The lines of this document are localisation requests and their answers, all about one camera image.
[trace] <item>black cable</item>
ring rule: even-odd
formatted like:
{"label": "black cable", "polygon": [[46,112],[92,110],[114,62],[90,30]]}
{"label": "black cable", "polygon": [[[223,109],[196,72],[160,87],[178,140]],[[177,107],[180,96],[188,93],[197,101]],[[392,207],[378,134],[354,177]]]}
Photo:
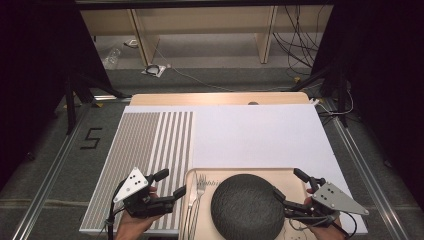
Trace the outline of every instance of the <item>black cable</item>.
{"label": "black cable", "polygon": [[294,38],[295,38],[295,36],[297,35],[297,37],[299,38],[299,41],[300,41],[300,45],[301,46],[303,46],[301,49],[302,49],[302,53],[303,53],[303,56],[305,57],[305,60],[306,60],[306,62],[308,63],[308,65],[309,66],[312,66],[310,63],[309,63],[309,61],[308,61],[308,58],[307,58],[307,56],[306,56],[306,54],[305,54],[305,43],[303,42],[303,39],[302,39],[302,37],[300,36],[300,33],[299,33],[299,17],[300,17],[300,7],[299,7],[299,5],[296,5],[296,7],[295,7],[295,18],[296,18],[296,25],[294,24],[294,22],[293,22],[293,19],[292,19],[292,17],[291,17],[291,15],[290,15],[290,13],[289,13],[289,11],[288,11],[288,9],[287,9],[287,6],[284,6],[285,7],[285,10],[286,10],[286,13],[287,13],[287,16],[289,17],[289,19],[290,19],[290,22],[291,22],[291,24],[292,24],[292,27],[293,27],[293,29],[294,29],[294,34],[293,34],[293,38],[292,38],[292,43],[293,43],[293,41],[294,41]]}
{"label": "black cable", "polygon": [[275,40],[277,40],[278,45],[281,47],[281,49],[283,49],[284,52],[286,52],[288,54],[288,56],[291,56],[292,58],[296,59],[297,61],[307,65],[308,67],[312,67],[311,65],[309,65],[307,62],[304,62],[302,59],[298,58],[296,55],[294,55],[289,49],[287,49],[276,37],[275,33],[273,33]]}
{"label": "black cable", "polygon": [[308,45],[307,44],[305,44],[304,42],[303,42],[303,39],[302,39],[302,37],[300,36],[300,33],[302,33],[302,34],[304,34],[303,32],[302,32],[302,28],[300,27],[300,22],[299,22],[299,18],[300,18],[300,6],[299,5],[296,5],[296,9],[297,9],[297,11],[296,11],[296,27],[297,27],[297,35],[298,35],[298,37],[299,37],[299,40],[300,40],[300,42],[301,42],[301,45],[303,44],[305,47],[304,47],[304,49],[306,50],[306,52],[308,53],[308,56],[311,58],[311,60],[312,60],[312,62],[314,62],[314,58],[312,57],[312,55],[311,55],[311,53],[310,53],[310,51],[309,51],[309,49],[308,49]]}
{"label": "black cable", "polygon": [[102,228],[102,230],[99,232],[99,234],[97,234],[97,236],[96,236],[95,240],[99,238],[99,236],[102,234],[103,230],[105,230],[105,231],[106,231],[106,223],[103,225],[103,228]]}
{"label": "black cable", "polygon": [[340,227],[337,223],[335,223],[335,222],[332,222],[331,223],[331,225],[333,226],[333,227],[335,227],[337,230],[339,230],[341,233],[343,233],[343,235],[345,235],[345,238],[346,239],[349,239],[350,237],[349,237],[349,233],[347,233],[342,227]]}
{"label": "black cable", "polygon": [[286,73],[288,70],[292,70],[294,73],[299,74],[299,75],[303,75],[303,76],[309,76],[309,73],[303,73],[303,72],[298,72],[296,70],[294,70],[293,66],[289,66],[289,68],[286,69]]}
{"label": "black cable", "polygon": [[319,16],[321,14],[322,9],[324,9],[325,6],[327,6],[327,3],[330,0],[328,0],[326,3],[324,3],[324,5],[322,5],[322,7],[320,8],[320,10],[318,11],[318,15],[317,15],[317,25],[315,27],[315,43],[317,42],[317,36],[318,36],[318,24],[319,24]]}
{"label": "black cable", "polygon": [[[279,33],[277,33],[277,36],[278,36],[278,38],[280,39],[280,41],[282,41],[282,42],[284,42],[285,44],[290,44],[289,42],[287,42],[286,40],[284,40],[281,36],[280,36],[280,34]],[[297,44],[292,44],[292,46],[294,46],[294,47],[299,47],[299,48],[302,48],[303,46],[300,46],[300,45],[297,45]],[[308,47],[308,49],[310,50],[310,51],[318,51],[318,49],[315,49],[315,48],[313,48],[313,47]]]}
{"label": "black cable", "polygon": [[344,213],[346,213],[347,215],[349,215],[349,217],[350,217],[350,218],[352,218],[353,222],[355,223],[355,229],[353,230],[352,234],[350,234],[350,235],[349,235],[349,237],[348,237],[348,238],[351,238],[351,237],[353,237],[353,236],[355,235],[356,230],[358,229],[358,223],[356,222],[356,220],[355,220],[355,218],[352,216],[352,214],[347,213],[347,212],[344,212]]}
{"label": "black cable", "polygon": [[316,48],[319,48],[319,46],[315,43],[315,41],[314,40],[312,40],[312,38],[311,38],[311,36],[309,36],[309,33],[307,33],[307,32],[304,32],[303,30],[302,30],[302,27],[300,27],[299,26],[299,29],[300,29],[300,31],[302,32],[302,34],[305,36],[306,35],[306,37],[311,41],[311,43],[312,43],[312,45],[314,45]]}
{"label": "black cable", "polygon": [[125,180],[121,181],[118,184],[118,187],[115,189],[115,192],[113,193],[113,196],[112,196],[112,201],[110,202],[109,217],[105,220],[105,225],[107,225],[107,235],[109,240],[113,240],[113,224],[115,223],[116,214],[125,209],[124,207],[121,207],[117,211],[113,210],[115,208],[115,203],[113,202],[113,199],[115,198],[116,194],[118,194],[119,189],[121,189],[124,183],[125,183]]}

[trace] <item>metal rail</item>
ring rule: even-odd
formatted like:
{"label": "metal rail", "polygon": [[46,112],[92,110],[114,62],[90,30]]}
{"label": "metal rail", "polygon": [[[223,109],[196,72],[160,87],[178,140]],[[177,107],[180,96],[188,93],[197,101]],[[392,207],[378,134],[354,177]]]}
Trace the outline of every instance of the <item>metal rail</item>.
{"label": "metal rail", "polygon": [[91,104],[84,104],[83,106],[81,106],[81,114],[77,119],[73,131],[69,135],[67,135],[65,140],[63,141],[62,146],[60,147],[60,150],[55,157],[55,160],[53,161],[49,171],[47,172],[46,177],[44,178],[43,183],[41,184],[37,194],[31,202],[31,205],[27,209],[24,217],[21,219],[18,227],[16,228],[15,234],[13,235],[13,240],[28,239],[31,230],[34,227],[35,222],[37,221],[37,218],[41,213],[41,210],[43,209],[44,203],[48,195],[50,194],[54,183],[56,182],[57,176],[59,175],[60,170],[62,169],[63,163],[65,162],[68,156],[68,153],[81,126],[81,123],[84,121],[87,116],[87,113],[90,110],[90,105]]}
{"label": "metal rail", "polygon": [[[327,101],[328,107],[336,109],[336,106],[332,101]],[[391,205],[390,201],[384,194],[377,179],[371,172],[370,167],[367,164],[364,156],[356,145],[355,140],[348,128],[345,128],[343,124],[337,119],[333,121],[337,131],[339,132],[358,172],[361,176],[371,198],[373,199],[377,210],[379,211],[381,218],[386,224],[387,230],[393,239],[405,240],[410,239],[402,222],[400,221],[396,211]]]}

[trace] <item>cable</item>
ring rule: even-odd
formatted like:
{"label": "cable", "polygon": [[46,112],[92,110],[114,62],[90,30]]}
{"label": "cable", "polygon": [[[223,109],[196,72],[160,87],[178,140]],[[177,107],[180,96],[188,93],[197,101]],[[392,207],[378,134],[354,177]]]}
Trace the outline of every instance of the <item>cable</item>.
{"label": "cable", "polygon": [[350,234],[350,235],[349,235],[349,237],[348,237],[348,238],[351,238],[351,237],[353,237],[353,236],[355,235],[356,230],[358,229],[358,223],[356,222],[356,220],[355,220],[355,218],[352,216],[352,214],[350,214],[350,213],[348,213],[348,212],[343,212],[343,213],[345,213],[345,214],[349,215],[349,217],[350,217],[350,218],[352,218],[353,223],[355,224],[355,229],[353,230],[352,234]]}
{"label": "cable", "polygon": [[302,73],[302,72],[298,72],[298,71],[294,70],[294,69],[293,69],[293,67],[294,67],[295,65],[289,66],[289,68],[287,68],[287,69],[286,69],[286,74],[287,74],[289,77],[294,78],[294,76],[292,76],[292,75],[290,75],[290,74],[288,73],[288,71],[289,71],[289,70],[293,71],[294,73],[296,73],[296,74],[298,74],[298,75],[303,75],[303,76],[309,76],[309,75],[310,75],[309,73]]}
{"label": "cable", "polygon": [[327,221],[328,217],[299,217],[299,218],[290,218],[289,219],[289,224],[296,231],[303,231],[305,229],[309,229],[309,227],[299,227],[299,228],[296,228],[295,226],[293,226],[292,220],[302,220],[302,219],[305,219],[305,220],[306,219],[311,219],[311,220],[322,219],[321,221],[319,221],[317,223],[314,223],[314,224],[312,224],[312,225],[309,226],[309,227],[316,227],[316,226],[318,226],[318,225],[320,225],[322,223],[325,223]]}
{"label": "cable", "polygon": [[343,233],[343,235],[345,235],[346,239],[349,239],[349,233],[347,233],[342,227],[340,227],[337,223],[332,222],[331,225],[336,228],[337,230],[339,230],[339,232]]}
{"label": "cable", "polygon": [[298,36],[298,38],[299,38],[299,41],[300,41],[300,45],[301,45],[301,46],[304,46],[304,47],[302,47],[302,52],[303,52],[303,55],[305,56],[305,60],[306,60],[306,62],[308,62],[308,65],[309,65],[310,67],[312,67],[312,65],[311,65],[311,64],[309,63],[309,61],[308,61],[308,58],[307,58],[307,56],[306,56],[306,54],[305,54],[305,52],[304,52],[304,49],[306,48],[306,52],[308,53],[308,55],[309,55],[309,57],[310,57],[311,59],[312,59],[312,56],[311,56],[310,52],[308,51],[308,49],[307,49],[306,45],[304,44],[303,39],[302,39],[302,37],[300,36],[300,32],[299,32],[299,28],[300,28],[300,24],[299,24],[300,7],[299,7],[299,5],[296,5],[296,6],[295,6],[295,18],[296,18],[296,25],[295,25],[295,24],[294,24],[294,22],[293,22],[293,19],[292,19],[291,15],[290,15],[290,13],[289,13],[289,11],[288,11],[288,9],[287,9],[287,6],[284,6],[284,8],[285,8],[285,10],[286,10],[287,16],[288,16],[288,17],[289,17],[289,19],[290,19],[290,23],[292,24],[293,29],[294,29],[294,34],[293,34],[293,38],[292,38],[292,43],[293,43],[293,41],[294,41],[295,36],[297,35],[297,36]]}
{"label": "cable", "polygon": [[106,231],[106,225],[107,225],[106,223],[103,225],[102,230],[99,232],[99,234],[97,234],[97,236],[96,236],[95,240],[99,238],[99,236],[102,234],[103,230],[105,230],[105,231]]}
{"label": "cable", "polygon": [[[289,42],[287,42],[286,40],[284,40],[281,36],[280,36],[280,34],[279,33],[273,33],[274,34],[274,37],[275,37],[275,34],[277,34],[277,36],[278,36],[278,38],[280,39],[280,41],[282,41],[282,42],[284,42],[285,44],[290,44]],[[292,44],[292,46],[293,47],[299,47],[299,48],[302,48],[303,46],[300,46],[300,45],[297,45],[297,44]],[[316,48],[313,48],[313,47],[308,47],[308,49],[310,50],[310,51],[318,51],[318,49],[316,49]]]}
{"label": "cable", "polygon": [[322,9],[324,9],[324,7],[325,7],[325,6],[327,6],[327,3],[328,3],[329,1],[330,1],[330,0],[328,0],[326,3],[324,3],[324,5],[322,5],[322,7],[320,8],[320,10],[318,11],[318,15],[317,15],[317,25],[316,25],[316,27],[315,27],[315,43],[317,42],[317,36],[318,36],[319,17],[320,17],[320,14],[321,14]]}
{"label": "cable", "polygon": [[299,23],[299,18],[300,18],[300,6],[296,5],[296,32],[297,32],[297,36],[299,37],[300,43],[301,45],[303,45],[304,47],[302,48],[302,52],[303,52],[303,56],[305,56],[306,60],[308,59],[305,55],[305,52],[303,50],[306,50],[306,52],[308,53],[308,56],[311,58],[311,61],[314,62],[314,58],[312,57],[309,48],[308,48],[308,39],[306,39],[306,44],[303,42],[302,37],[300,36],[300,33],[302,33],[304,35],[304,33],[302,32],[302,28],[300,27],[300,23]]}
{"label": "cable", "polygon": [[312,45],[314,45],[316,48],[319,48],[319,46],[316,44],[316,39],[315,39],[315,41],[314,41],[314,40],[312,40],[311,36],[309,36],[309,33],[307,33],[307,32],[303,32],[303,31],[302,31],[302,27],[300,27],[300,26],[299,26],[299,29],[300,29],[300,31],[302,32],[303,36],[305,36],[305,35],[306,35],[306,37],[307,37],[307,38],[309,38],[309,40],[311,41]]}
{"label": "cable", "polygon": [[[159,53],[159,55],[165,60],[165,62],[167,62],[169,64],[169,61],[162,55],[162,53],[156,48],[156,46],[153,45],[153,47],[155,48],[156,52]],[[268,88],[268,89],[259,89],[259,90],[253,89],[253,90],[246,90],[246,91],[238,91],[238,90],[234,90],[234,89],[229,89],[229,88],[225,88],[225,87],[220,87],[220,86],[208,84],[208,83],[205,83],[205,82],[203,82],[203,81],[201,81],[201,80],[199,80],[199,79],[197,79],[193,76],[190,76],[190,75],[187,75],[187,74],[180,72],[175,67],[172,67],[172,69],[174,69],[174,71],[177,72],[178,74],[180,74],[181,76],[193,79],[193,80],[195,80],[195,81],[199,82],[200,84],[203,84],[207,87],[217,88],[217,89],[228,91],[228,92],[269,92],[269,91],[277,90],[277,89],[290,89],[290,87],[274,87],[274,88]]]}
{"label": "cable", "polygon": [[349,96],[350,96],[350,100],[351,100],[351,102],[352,102],[352,106],[351,106],[351,108],[348,110],[348,111],[346,111],[346,112],[342,112],[342,113],[339,113],[339,112],[332,112],[332,111],[328,111],[322,104],[320,104],[320,103],[318,103],[318,106],[320,106],[320,107],[322,107],[329,115],[343,115],[343,114],[348,114],[348,113],[350,113],[350,112],[352,112],[352,110],[353,110],[353,98],[352,98],[352,94],[350,94],[350,90],[347,90],[347,93],[349,94]]}
{"label": "cable", "polygon": [[[298,62],[301,62],[301,63],[303,63],[304,65],[306,65],[306,66],[308,66],[308,67],[312,67],[308,62],[305,62],[305,61],[303,61],[303,59],[305,59],[305,57],[303,58],[303,59],[300,59],[299,57],[297,57],[296,55],[294,55],[291,51],[290,51],[290,47],[289,47],[289,49],[287,49],[279,40],[278,40],[278,38],[276,37],[276,34],[275,33],[273,33],[273,36],[274,36],[274,38],[275,38],[275,40],[277,41],[277,43],[278,43],[278,45],[281,47],[281,49],[284,51],[284,52],[286,52],[287,53],[287,55],[288,55],[288,64],[289,64],[289,66],[291,67],[291,66],[294,66],[294,65],[296,65],[297,63],[295,63],[294,65],[290,65],[290,56],[292,57],[292,58],[294,58],[294,59],[296,59]],[[291,42],[291,43],[288,43],[290,46],[294,46],[294,44],[293,44],[293,41]]]}
{"label": "cable", "polygon": [[[115,198],[116,194],[118,194],[119,189],[121,189],[121,187],[124,185],[125,181],[121,181],[118,184],[118,187],[115,189],[114,193],[113,193],[113,197],[112,199]],[[107,232],[107,236],[109,240],[113,240],[113,224],[115,223],[115,216],[116,214],[118,214],[119,212],[123,211],[125,209],[124,206],[120,207],[117,210],[114,210],[115,208],[115,203],[112,201],[110,201],[110,208],[109,208],[109,217],[105,220],[105,228],[106,228],[106,232]]]}

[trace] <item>knife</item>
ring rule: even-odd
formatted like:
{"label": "knife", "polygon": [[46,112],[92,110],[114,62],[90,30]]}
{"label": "knife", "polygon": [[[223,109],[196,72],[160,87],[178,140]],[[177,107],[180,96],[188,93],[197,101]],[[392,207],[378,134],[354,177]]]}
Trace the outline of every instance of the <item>knife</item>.
{"label": "knife", "polygon": [[187,214],[185,217],[185,221],[184,221],[184,231],[183,231],[183,237],[182,239],[184,240],[184,235],[187,231],[188,233],[188,239],[190,239],[190,229],[189,227],[191,226],[190,224],[190,220],[191,220],[191,209],[193,207],[194,202],[196,201],[197,198],[197,174],[196,172],[194,172],[191,180],[191,189],[190,189],[190,198],[188,199],[188,207],[187,207]]}

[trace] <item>human hand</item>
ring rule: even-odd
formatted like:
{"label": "human hand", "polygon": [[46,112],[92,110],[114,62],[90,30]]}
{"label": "human hand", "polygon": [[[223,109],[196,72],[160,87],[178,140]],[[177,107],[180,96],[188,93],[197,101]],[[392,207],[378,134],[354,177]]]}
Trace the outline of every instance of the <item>human hand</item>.
{"label": "human hand", "polygon": [[[150,197],[157,198],[157,188],[150,187]],[[161,218],[163,215],[148,217],[148,218],[133,218],[125,210],[122,213],[122,218],[118,226],[118,232],[116,233],[116,240],[136,240],[146,230],[152,226],[153,222]]]}
{"label": "human hand", "polygon": [[[312,189],[306,189],[306,191],[310,194],[312,194]],[[304,204],[308,205],[312,202],[311,197],[308,197],[305,199]],[[339,227],[342,227],[342,223],[340,222],[340,219],[337,218],[334,220],[334,223],[337,224]],[[345,235],[340,232],[336,227],[333,225],[330,225],[329,227],[312,227],[307,226],[309,230],[315,235],[317,240],[344,240]]]}

